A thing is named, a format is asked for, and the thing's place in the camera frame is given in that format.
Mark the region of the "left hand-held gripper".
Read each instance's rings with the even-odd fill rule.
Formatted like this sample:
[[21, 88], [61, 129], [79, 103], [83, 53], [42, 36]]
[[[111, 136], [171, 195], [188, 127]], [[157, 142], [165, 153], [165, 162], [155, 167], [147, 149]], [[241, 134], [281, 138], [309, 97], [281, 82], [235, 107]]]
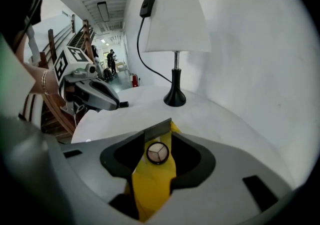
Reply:
[[97, 67], [77, 47], [65, 46], [57, 57], [53, 71], [58, 84], [58, 94], [65, 101], [61, 110], [74, 116], [84, 109], [78, 100], [67, 96], [66, 88], [75, 86], [74, 95], [94, 110], [113, 111], [120, 102], [113, 88], [98, 77]]

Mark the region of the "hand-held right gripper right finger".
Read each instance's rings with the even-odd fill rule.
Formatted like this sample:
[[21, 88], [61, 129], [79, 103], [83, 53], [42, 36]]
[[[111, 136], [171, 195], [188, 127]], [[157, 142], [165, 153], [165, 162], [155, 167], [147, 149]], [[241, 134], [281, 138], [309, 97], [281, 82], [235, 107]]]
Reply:
[[173, 133], [176, 177], [170, 197], [149, 225], [265, 225], [292, 189], [246, 151]]

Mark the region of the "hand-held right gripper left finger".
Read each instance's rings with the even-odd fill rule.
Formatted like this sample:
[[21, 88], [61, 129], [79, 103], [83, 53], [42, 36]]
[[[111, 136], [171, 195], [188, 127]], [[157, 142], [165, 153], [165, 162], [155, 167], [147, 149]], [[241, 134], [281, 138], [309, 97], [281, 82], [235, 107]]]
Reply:
[[139, 219], [133, 172], [145, 151], [143, 131], [61, 146], [69, 165], [105, 203]]

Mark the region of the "yellow box tray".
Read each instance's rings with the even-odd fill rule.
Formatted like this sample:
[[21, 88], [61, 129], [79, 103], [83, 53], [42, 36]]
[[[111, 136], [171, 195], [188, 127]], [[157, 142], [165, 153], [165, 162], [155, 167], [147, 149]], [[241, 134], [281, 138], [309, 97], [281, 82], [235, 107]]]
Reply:
[[[179, 133], [180, 130], [171, 118], [167, 119], [164, 125], [164, 132], [157, 133], [144, 144], [144, 153], [131, 176], [137, 219], [143, 223], [170, 198], [171, 180], [177, 176], [176, 163], [171, 154], [172, 132]], [[148, 146], [155, 142], [164, 143], [169, 149], [167, 161], [160, 165], [152, 164], [146, 156]]]

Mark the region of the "small round dark-rimmed object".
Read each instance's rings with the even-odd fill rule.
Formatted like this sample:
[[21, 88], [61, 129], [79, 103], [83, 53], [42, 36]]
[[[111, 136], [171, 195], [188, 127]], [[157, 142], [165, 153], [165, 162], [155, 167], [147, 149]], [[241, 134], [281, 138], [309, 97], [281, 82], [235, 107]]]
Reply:
[[147, 147], [146, 157], [154, 165], [164, 164], [170, 155], [169, 148], [162, 142], [154, 142]]

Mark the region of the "person's left forearm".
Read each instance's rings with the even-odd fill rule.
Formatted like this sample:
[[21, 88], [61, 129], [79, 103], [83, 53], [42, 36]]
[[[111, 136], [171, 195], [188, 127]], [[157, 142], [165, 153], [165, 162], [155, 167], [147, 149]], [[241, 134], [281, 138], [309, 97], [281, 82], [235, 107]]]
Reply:
[[55, 73], [52, 69], [40, 68], [24, 62], [20, 63], [35, 80], [35, 83], [30, 90], [31, 94], [58, 94], [58, 83], [56, 80]]

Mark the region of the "white round table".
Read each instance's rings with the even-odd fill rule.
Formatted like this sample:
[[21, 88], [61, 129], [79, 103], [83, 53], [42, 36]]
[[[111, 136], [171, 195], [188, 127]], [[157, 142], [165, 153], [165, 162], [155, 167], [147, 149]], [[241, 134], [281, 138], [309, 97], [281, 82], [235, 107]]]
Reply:
[[164, 103], [165, 86], [139, 86], [118, 92], [129, 106], [114, 111], [88, 111], [77, 125], [71, 142], [110, 138], [149, 128], [169, 118], [185, 134], [205, 138], [246, 151], [295, 188], [293, 176], [276, 148], [243, 119], [220, 105], [185, 92], [186, 104]]

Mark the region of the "red fire extinguisher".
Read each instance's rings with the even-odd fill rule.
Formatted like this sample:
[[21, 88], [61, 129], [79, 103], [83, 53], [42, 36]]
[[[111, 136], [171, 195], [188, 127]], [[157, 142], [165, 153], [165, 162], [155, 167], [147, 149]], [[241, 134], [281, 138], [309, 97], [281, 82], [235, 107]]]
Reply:
[[131, 73], [130, 74], [130, 81], [131, 81], [131, 84], [132, 84], [132, 87], [135, 88], [135, 87], [138, 87], [139, 86], [139, 77], [137, 76], [137, 74], [134, 74], [134, 73]]

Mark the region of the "wooden staircase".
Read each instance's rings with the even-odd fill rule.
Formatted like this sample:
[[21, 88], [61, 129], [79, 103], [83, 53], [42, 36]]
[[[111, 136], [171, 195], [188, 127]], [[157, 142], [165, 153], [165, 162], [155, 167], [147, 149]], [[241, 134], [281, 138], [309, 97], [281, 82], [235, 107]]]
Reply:
[[[65, 45], [76, 47], [86, 52], [91, 47], [95, 36], [94, 29], [87, 20], [82, 22], [78, 32], [74, 25], [75, 20], [54, 35], [48, 30], [48, 44], [40, 52], [40, 60], [36, 65], [40, 68], [52, 68], [58, 57], [58, 49]], [[53, 135], [61, 144], [68, 144], [72, 140], [76, 129], [74, 118], [62, 111], [65, 101], [59, 95], [29, 94], [24, 101], [20, 115], [28, 122], [33, 123], [46, 134]]]

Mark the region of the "ceiling light panel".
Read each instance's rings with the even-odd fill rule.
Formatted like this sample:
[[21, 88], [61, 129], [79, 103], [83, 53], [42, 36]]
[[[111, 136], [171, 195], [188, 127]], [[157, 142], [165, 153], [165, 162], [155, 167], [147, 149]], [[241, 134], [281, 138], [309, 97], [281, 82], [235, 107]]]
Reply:
[[109, 22], [110, 16], [109, 16], [109, 12], [108, 12], [107, 2], [106, 1], [98, 2], [97, 8], [98, 8], [98, 11], [100, 13], [100, 16], [101, 16], [103, 22]]

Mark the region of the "person's black and white jacket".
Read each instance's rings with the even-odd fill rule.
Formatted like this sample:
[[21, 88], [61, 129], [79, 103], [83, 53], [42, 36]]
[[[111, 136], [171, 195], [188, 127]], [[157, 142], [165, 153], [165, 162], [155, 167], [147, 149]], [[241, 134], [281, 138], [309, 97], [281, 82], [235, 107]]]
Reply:
[[18, 131], [10, 121], [19, 120], [25, 98], [35, 84], [20, 62], [28, 63], [24, 61], [27, 41], [33, 49], [37, 48], [30, 33], [41, 21], [42, 2], [0, 0], [0, 145], [10, 142], [11, 134]]

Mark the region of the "white table lamp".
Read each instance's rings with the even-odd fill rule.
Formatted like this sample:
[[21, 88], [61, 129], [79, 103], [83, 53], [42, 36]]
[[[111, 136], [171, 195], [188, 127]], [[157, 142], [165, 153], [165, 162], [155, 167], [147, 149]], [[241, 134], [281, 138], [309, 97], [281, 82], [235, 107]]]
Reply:
[[143, 0], [140, 17], [150, 19], [144, 52], [172, 52], [171, 87], [163, 101], [171, 107], [186, 103], [181, 84], [180, 53], [212, 50], [206, 19], [199, 0]]

